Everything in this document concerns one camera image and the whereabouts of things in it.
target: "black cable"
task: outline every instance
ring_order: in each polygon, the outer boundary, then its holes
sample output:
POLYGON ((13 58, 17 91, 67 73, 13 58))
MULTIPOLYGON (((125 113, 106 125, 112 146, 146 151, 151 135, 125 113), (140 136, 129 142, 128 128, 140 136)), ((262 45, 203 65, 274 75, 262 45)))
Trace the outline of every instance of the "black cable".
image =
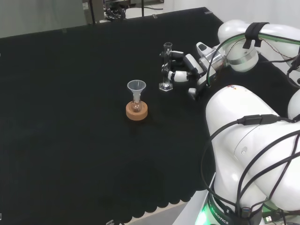
POLYGON ((230 205, 233 205, 233 206, 236 206, 236 204, 233 203, 233 202, 231 202, 231 201, 229 201, 229 200, 227 200, 227 199, 222 198, 222 197, 219 196, 219 195, 217 195, 217 194, 216 194, 213 190, 211 190, 211 188, 207 185, 207 183, 206 183, 206 181, 205 181, 205 179, 204 179, 204 174, 203 174, 203 167, 202 167, 202 165, 203 165, 205 153, 206 153, 207 149, 210 147, 211 141, 212 141, 218 134, 220 134, 223 130, 225 130, 225 129, 227 129, 228 127, 231 127, 231 126, 233 126, 233 125, 235 125, 235 124, 238 124, 238 121, 237 121, 237 120, 236 120, 236 121, 233 121, 233 122, 231 122, 231 123, 228 123, 228 124, 226 124, 226 125, 224 125, 224 126, 222 126, 222 127, 221 127, 220 129, 218 129, 215 133, 213 133, 212 136, 210 136, 209 140, 206 142, 206 144, 205 144, 205 146, 204 146, 203 154, 202 154, 202 158, 201 158, 201 163, 200 163, 200 174, 201 174, 201 179, 202 179, 202 181, 203 181, 203 183, 204 183, 205 188, 208 190, 208 192, 211 193, 213 196, 215 196, 217 199, 219 199, 219 200, 221 200, 221 201, 223 201, 223 202, 225 202, 225 203, 228 203, 228 204, 230 204, 230 205))
POLYGON ((286 73, 286 78, 287 78, 287 81, 289 82, 289 84, 297 89, 300 89, 300 86, 294 84, 294 81, 290 78, 290 71, 287 71, 286 73))
POLYGON ((283 222, 286 225, 285 212, 281 210, 281 213, 282 213, 283 222))
POLYGON ((208 81, 209 78, 210 78, 210 67, 211 67, 211 65, 212 65, 212 61, 214 60, 214 58, 215 58, 217 52, 221 49, 221 47, 222 47, 227 41, 231 40, 232 38, 241 36, 241 35, 245 35, 245 33, 237 34, 237 35, 234 35, 234 36, 232 36, 232 37, 226 39, 225 41, 223 41, 223 42, 218 46, 218 48, 217 48, 217 49, 215 50, 215 52, 213 53, 212 58, 211 58, 211 60, 210 60, 210 64, 208 65, 207 73, 206 73, 206 84, 207 84, 208 87, 210 87, 210 81, 208 81))
POLYGON ((144 6, 144 8, 153 9, 153 10, 164 10, 163 8, 151 8, 148 6, 144 6))
POLYGON ((256 204, 252 205, 252 206, 251 206, 251 210, 252 210, 255 206, 260 205, 260 204, 262 204, 262 203, 265 203, 265 202, 271 200, 271 198, 272 198, 272 196, 273 196, 273 194, 274 194, 274 192, 275 192, 277 186, 278 186, 279 183, 281 182, 281 180, 282 180, 282 178, 283 178, 283 176, 284 176, 284 174, 285 174, 287 168, 288 168, 289 165, 291 164, 291 161, 292 161, 292 159, 293 159, 293 157, 291 157, 291 156, 294 156, 294 155, 295 155, 295 152, 296 152, 296 149, 297 149, 297 145, 298 145, 299 137, 300 137, 300 135, 297 135, 297 137, 296 137, 296 139, 295 139, 295 144, 294 144, 294 147, 293 147, 293 150, 292 150, 292 153, 291 153, 290 157, 284 158, 283 160, 281 160, 281 161, 279 161, 279 162, 277 162, 277 163, 275 163, 275 164, 269 166, 268 168, 266 168, 266 169, 260 171, 260 172, 259 172, 258 174, 256 174, 256 175, 255 175, 255 176, 254 176, 254 177, 253 177, 253 178, 245 185, 245 187, 243 188, 243 190, 242 190, 242 192, 241 192, 241 194, 240 194, 240 197, 243 196, 243 194, 245 193, 245 191, 249 188, 249 186, 250 186, 256 179, 258 179, 259 177, 263 176, 263 175, 266 174, 267 172, 269 172, 269 171, 275 169, 276 167, 282 165, 283 163, 286 163, 286 162, 287 162, 287 164, 285 165, 285 167, 284 167, 282 173, 280 174, 280 176, 279 176, 279 178, 278 178, 278 180, 277 180, 277 182, 276 182, 274 188, 272 189, 272 191, 271 191, 271 193, 270 193, 268 199, 266 199, 266 200, 264 200, 264 201, 261 201, 261 202, 258 202, 258 203, 256 203, 256 204))
POLYGON ((295 59, 295 57, 287 59, 287 60, 259 61, 257 63, 289 62, 289 61, 292 61, 294 59, 295 59))
POLYGON ((289 134, 286 134, 286 135, 284 135, 284 136, 282 136, 282 137, 280 137, 280 138, 278 138, 278 139, 276 139, 275 141, 273 141, 272 143, 270 143, 267 147, 265 147, 263 150, 261 150, 252 160, 251 160, 251 162, 246 166, 246 168, 245 168, 245 170, 244 170, 244 172, 243 172, 243 174, 241 175, 241 177, 240 177, 240 181, 239 181, 239 185, 238 185, 238 191, 237 191, 237 198, 236 198, 236 200, 237 200, 237 202, 236 202, 236 205, 237 205, 237 213, 238 213, 238 216, 240 216, 240 196, 241 196, 241 187, 242 187, 242 183, 243 183, 243 180, 244 180, 244 178, 245 178, 245 176, 246 176, 246 174, 248 173, 248 171, 249 171, 249 169, 251 168, 251 166, 253 166, 253 164, 266 152, 266 151, 268 151, 270 148, 272 148, 273 146, 275 146, 276 144, 278 144, 279 142, 281 142, 281 141, 283 141, 283 140, 285 140, 285 139, 287 139, 287 138, 289 138, 289 137, 292 137, 292 136, 294 136, 294 135, 299 135, 300 134, 300 130, 297 130, 297 131, 294 131, 294 132, 291 132, 291 133, 289 133, 289 134))
POLYGON ((142 17, 144 17, 144 0, 142 0, 142 17))
POLYGON ((280 120, 286 121, 286 122, 288 122, 288 123, 295 123, 295 122, 297 122, 297 120, 291 120, 291 119, 283 118, 283 117, 281 117, 280 120))

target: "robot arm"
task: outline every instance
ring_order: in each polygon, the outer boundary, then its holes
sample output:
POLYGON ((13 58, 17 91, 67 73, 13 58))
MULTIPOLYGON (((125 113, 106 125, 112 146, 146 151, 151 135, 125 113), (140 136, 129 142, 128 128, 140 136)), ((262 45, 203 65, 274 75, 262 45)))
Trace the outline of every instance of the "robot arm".
MULTIPOLYGON (((246 23, 241 20, 231 20, 222 24, 218 31, 218 38, 220 43, 224 42, 230 37, 236 36, 238 34, 245 33, 246 29, 249 27, 250 23, 246 23)), ((299 52, 299 45, 293 44, 292 41, 286 41, 286 43, 279 42, 275 37, 291 38, 295 40, 300 40, 300 30, 294 27, 279 25, 279 24, 266 24, 260 31, 263 34, 271 35, 263 36, 260 35, 260 39, 266 41, 268 44, 274 46, 274 48, 282 55, 283 59, 287 60, 293 57, 296 57, 299 52)), ((223 66, 231 66, 233 70, 238 72, 246 72, 252 69, 258 61, 258 53, 255 48, 255 43, 252 41, 252 44, 249 49, 244 49, 245 37, 242 36, 235 41, 232 41, 228 44, 223 45, 218 52, 215 54, 215 57, 212 61, 209 76, 213 78, 218 71, 223 66)), ((199 64, 204 65, 206 71, 209 68, 209 64, 213 54, 215 53, 217 47, 212 49, 206 46, 205 44, 199 42, 196 45, 197 51, 201 58, 199 59, 199 64)), ((286 62, 290 67, 292 67, 293 61, 286 62)), ((295 64, 293 70, 300 71, 298 63, 295 64)), ((190 89, 189 94, 196 98, 199 95, 199 90, 201 90, 206 83, 206 76, 201 77, 197 81, 197 89, 190 89)))

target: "black tablecloth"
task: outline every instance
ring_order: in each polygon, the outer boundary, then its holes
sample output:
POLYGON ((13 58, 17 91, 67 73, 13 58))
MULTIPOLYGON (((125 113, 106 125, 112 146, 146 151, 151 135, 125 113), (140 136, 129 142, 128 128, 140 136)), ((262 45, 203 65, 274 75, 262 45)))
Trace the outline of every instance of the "black tablecloth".
MULTIPOLYGON (((241 84, 286 115, 292 90, 276 67, 226 68, 201 98, 192 83, 160 92, 164 42, 196 56, 218 44, 222 22, 205 8, 0 40, 0 174, 4 225, 126 222, 157 206, 188 201, 208 137, 205 105, 241 84), (129 121, 129 81, 147 87, 149 115, 129 121)), ((207 155, 205 173, 213 174, 207 155)))

